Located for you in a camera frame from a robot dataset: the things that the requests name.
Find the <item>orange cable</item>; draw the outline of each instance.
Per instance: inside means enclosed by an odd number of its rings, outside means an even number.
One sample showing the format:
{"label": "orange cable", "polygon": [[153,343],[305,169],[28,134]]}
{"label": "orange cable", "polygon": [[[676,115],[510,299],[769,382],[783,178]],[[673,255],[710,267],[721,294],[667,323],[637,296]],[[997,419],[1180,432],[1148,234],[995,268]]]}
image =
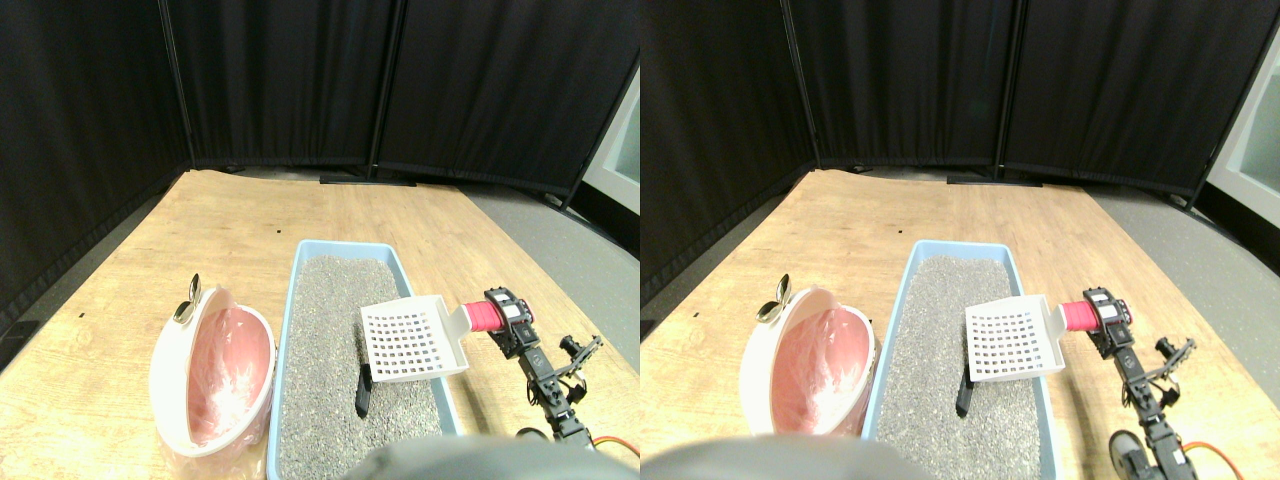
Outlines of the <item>orange cable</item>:
{"label": "orange cable", "polygon": [[1192,443],[1188,443],[1188,444],[1183,445],[1183,452],[1190,452],[1190,451],[1193,451],[1196,448],[1201,448],[1201,447],[1208,448],[1208,449],[1213,451],[1213,453],[1217,453],[1219,457],[1222,457],[1222,460],[1226,461],[1226,465],[1229,467],[1231,467],[1231,471],[1235,472],[1236,480],[1244,480],[1244,475],[1240,475],[1240,468],[1235,467],[1235,462],[1231,462],[1231,460],[1226,457],[1226,453],[1222,453],[1222,451],[1217,449],[1217,447],[1213,447],[1213,445],[1211,445],[1208,443],[1204,443],[1204,442],[1192,442]]}
{"label": "orange cable", "polygon": [[617,444],[620,444],[622,447],[626,447],[628,451],[631,451],[631,453],[635,453],[637,458],[640,457],[640,449],[637,449],[635,445],[632,445],[627,440],[623,440],[623,439],[617,438],[617,436],[608,436],[608,435],[605,435],[605,436],[596,436],[595,440],[591,440],[591,447],[599,447],[602,443],[609,443],[609,442],[613,442],[613,443],[617,443]]}

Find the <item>black curtain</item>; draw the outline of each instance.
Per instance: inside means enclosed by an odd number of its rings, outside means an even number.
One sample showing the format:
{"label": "black curtain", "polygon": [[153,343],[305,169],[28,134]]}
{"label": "black curtain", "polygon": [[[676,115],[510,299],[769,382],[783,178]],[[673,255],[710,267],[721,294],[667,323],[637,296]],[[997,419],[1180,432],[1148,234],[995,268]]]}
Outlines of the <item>black curtain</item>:
{"label": "black curtain", "polygon": [[0,332],[189,163],[152,1],[0,3]]}
{"label": "black curtain", "polygon": [[822,166],[992,165],[1009,1],[792,5]]}
{"label": "black curtain", "polygon": [[390,1],[169,0],[196,165],[364,165]]}
{"label": "black curtain", "polygon": [[410,1],[378,164],[568,195],[636,65],[635,1]]}
{"label": "black curtain", "polygon": [[641,10],[643,303],[815,154],[777,1]]}
{"label": "black curtain", "polygon": [[1280,1],[1029,1],[1005,165],[1193,195]]}

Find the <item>gray floor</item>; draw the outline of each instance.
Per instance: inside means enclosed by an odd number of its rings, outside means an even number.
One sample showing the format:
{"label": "gray floor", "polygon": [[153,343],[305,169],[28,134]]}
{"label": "gray floor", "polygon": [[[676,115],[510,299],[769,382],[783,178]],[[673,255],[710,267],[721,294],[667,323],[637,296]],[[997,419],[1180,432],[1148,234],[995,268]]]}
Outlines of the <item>gray floor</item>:
{"label": "gray floor", "polygon": [[[868,177],[913,180],[946,180],[948,174],[955,172],[877,166],[867,173]],[[1280,404],[1280,348],[1274,342],[1276,319],[1280,319],[1280,276],[1215,228],[1144,192],[1114,186],[1088,187],[1085,192],[1156,261],[1271,402]],[[782,198],[765,202],[695,260],[641,307],[640,317],[660,320],[669,315]],[[1190,361],[1196,361],[1194,355]]]}
{"label": "gray floor", "polygon": [[[239,175],[316,182],[324,172],[251,168]],[[636,371],[640,371],[640,261],[538,201],[498,186],[460,189],[500,227],[573,300]],[[148,200],[64,274],[19,321],[47,321],[159,204]]]}

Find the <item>gray litter granules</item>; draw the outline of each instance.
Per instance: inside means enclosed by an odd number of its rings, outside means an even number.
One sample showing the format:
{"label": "gray litter granules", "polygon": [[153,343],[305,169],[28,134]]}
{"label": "gray litter granules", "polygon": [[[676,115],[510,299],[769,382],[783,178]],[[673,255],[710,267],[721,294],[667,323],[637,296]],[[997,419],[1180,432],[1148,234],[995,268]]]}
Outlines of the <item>gray litter granules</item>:
{"label": "gray litter granules", "polygon": [[430,381],[376,383],[369,415],[356,416],[360,307],[396,298],[381,261],[317,256],[302,264],[280,404],[280,477],[339,477],[374,448],[440,434]]}
{"label": "gray litter granules", "polygon": [[979,383],[956,415],[964,375],[964,308],[1009,297],[995,260],[925,259],[897,319],[877,439],[940,479],[1038,479],[1033,380]]}

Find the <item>white plastic scoop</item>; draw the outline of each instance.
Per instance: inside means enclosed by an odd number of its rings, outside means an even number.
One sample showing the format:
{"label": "white plastic scoop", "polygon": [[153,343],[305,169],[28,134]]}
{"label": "white plastic scoop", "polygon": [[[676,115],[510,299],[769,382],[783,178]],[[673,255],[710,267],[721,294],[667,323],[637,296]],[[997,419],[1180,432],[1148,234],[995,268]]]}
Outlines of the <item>white plastic scoop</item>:
{"label": "white plastic scoop", "polygon": [[1062,370],[1059,340],[1066,333],[1062,308],[1050,312],[1043,294],[1009,297],[964,311],[973,381],[1007,381]]}
{"label": "white plastic scoop", "polygon": [[[506,301],[506,294],[498,294]],[[406,297],[360,308],[365,352],[374,381],[415,381],[453,375],[467,369],[462,338],[471,332],[502,328],[493,303],[475,302],[449,314],[438,294]]]}

